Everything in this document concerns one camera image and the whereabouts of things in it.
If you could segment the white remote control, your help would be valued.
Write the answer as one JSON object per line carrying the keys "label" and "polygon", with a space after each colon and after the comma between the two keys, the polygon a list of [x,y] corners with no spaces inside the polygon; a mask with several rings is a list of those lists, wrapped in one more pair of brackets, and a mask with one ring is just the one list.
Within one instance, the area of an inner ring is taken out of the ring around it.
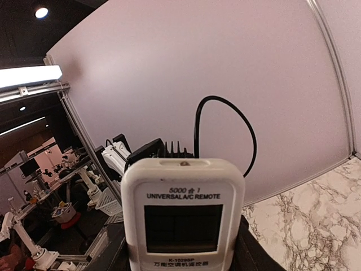
{"label": "white remote control", "polygon": [[121,181],[131,270],[229,270],[244,195],[223,159],[136,162]]}

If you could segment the aluminium frame post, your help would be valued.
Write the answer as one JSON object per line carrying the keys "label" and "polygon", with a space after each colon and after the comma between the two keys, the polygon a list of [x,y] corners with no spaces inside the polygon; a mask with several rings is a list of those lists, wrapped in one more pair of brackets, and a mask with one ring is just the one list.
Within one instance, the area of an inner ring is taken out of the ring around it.
{"label": "aluminium frame post", "polygon": [[332,62],[332,67],[334,75],[336,77],[338,90],[340,92],[341,104],[346,122],[347,141],[349,144],[350,156],[356,157],[360,160],[360,148],[357,145],[356,126],[353,114],[351,94],[349,86],[347,84],[346,73],[342,65],[341,55],[338,52],[338,48],[334,40],[331,28],[327,22],[327,18],[325,17],[319,1],[308,0],[306,2],[323,36],[323,40],[325,42],[329,57]]}
{"label": "aluminium frame post", "polygon": [[104,178],[106,185],[114,195],[115,199],[121,204],[121,194],[119,191],[119,188],[116,186],[114,181],[110,179],[110,177],[107,175],[107,170],[104,169],[103,163],[98,159],[98,156],[95,151],[94,144],[92,143],[90,136],[88,132],[85,129],[85,126],[83,125],[70,97],[69,97],[69,91],[71,89],[71,86],[68,82],[63,82],[61,79],[61,76],[59,79],[55,81],[59,87],[60,90],[58,91],[58,97],[60,99],[60,102],[64,108],[64,111],[66,112],[69,121],[78,135],[80,141],[82,142],[83,147],[85,148],[87,154],[91,158],[92,162],[96,165],[98,168],[101,176]]}

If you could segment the left aluminium frame post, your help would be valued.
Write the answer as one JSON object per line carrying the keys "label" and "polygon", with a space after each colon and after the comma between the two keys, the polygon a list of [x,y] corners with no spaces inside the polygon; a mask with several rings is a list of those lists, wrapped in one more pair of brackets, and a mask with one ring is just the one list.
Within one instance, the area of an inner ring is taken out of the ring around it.
{"label": "left aluminium frame post", "polygon": [[92,143],[90,136],[88,132],[85,129],[85,126],[83,125],[70,97],[69,97],[69,91],[71,89],[71,86],[68,82],[63,82],[61,79],[61,76],[59,79],[55,81],[59,87],[60,90],[58,91],[58,97],[60,99],[60,102],[64,108],[64,111],[66,112],[69,121],[78,135],[80,141],[82,142],[83,147],[85,148],[87,154],[91,158],[92,162],[96,165],[98,168],[101,176],[104,178],[106,185],[114,195],[115,199],[121,204],[121,194],[119,191],[119,188],[116,186],[114,181],[110,179],[110,177],[107,175],[107,170],[104,169],[103,163],[98,159],[98,156],[95,151],[94,144]]}

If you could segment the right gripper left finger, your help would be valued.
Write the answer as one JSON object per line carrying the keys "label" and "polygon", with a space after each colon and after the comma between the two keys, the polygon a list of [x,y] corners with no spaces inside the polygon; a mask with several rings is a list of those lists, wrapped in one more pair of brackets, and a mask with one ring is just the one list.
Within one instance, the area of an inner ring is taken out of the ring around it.
{"label": "right gripper left finger", "polygon": [[93,270],[130,270],[124,224],[109,224],[109,244],[93,262]]}

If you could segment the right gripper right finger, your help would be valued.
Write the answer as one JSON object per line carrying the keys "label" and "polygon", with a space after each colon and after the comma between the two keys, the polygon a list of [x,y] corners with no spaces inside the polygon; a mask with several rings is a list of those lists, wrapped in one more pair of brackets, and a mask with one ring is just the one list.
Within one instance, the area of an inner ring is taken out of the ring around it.
{"label": "right gripper right finger", "polygon": [[260,245],[242,216],[238,233],[238,270],[285,270]]}

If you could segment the right aluminium frame post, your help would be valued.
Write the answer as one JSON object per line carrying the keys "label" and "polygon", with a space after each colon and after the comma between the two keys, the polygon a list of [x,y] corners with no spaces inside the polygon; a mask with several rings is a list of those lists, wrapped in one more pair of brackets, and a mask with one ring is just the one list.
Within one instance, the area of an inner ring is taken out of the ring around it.
{"label": "right aluminium frame post", "polygon": [[306,2],[323,36],[323,40],[325,42],[329,57],[332,62],[332,67],[334,75],[336,77],[338,90],[340,92],[341,104],[346,122],[347,141],[349,144],[350,156],[356,157],[360,160],[360,148],[357,145],[356,126],[353,114],[351,94],[349,86],[347,84],[346,73],[342,65],[341,55],[338,52],[338,48],[334,40],[331,28],[327,22],[327,18],[325,17],[319,1],[308,0]]}

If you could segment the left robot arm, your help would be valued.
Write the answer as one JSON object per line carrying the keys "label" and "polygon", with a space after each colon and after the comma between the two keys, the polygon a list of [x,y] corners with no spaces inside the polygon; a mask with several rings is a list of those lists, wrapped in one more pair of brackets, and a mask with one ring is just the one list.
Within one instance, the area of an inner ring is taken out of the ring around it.
{"label": "left robot arm", "polygon": [[102,168],[111,181],[120,182],[126,171],[127,159],[131,149],[124,134],[115,136],[112,140],[105,141],[105,147],[95,149]]}

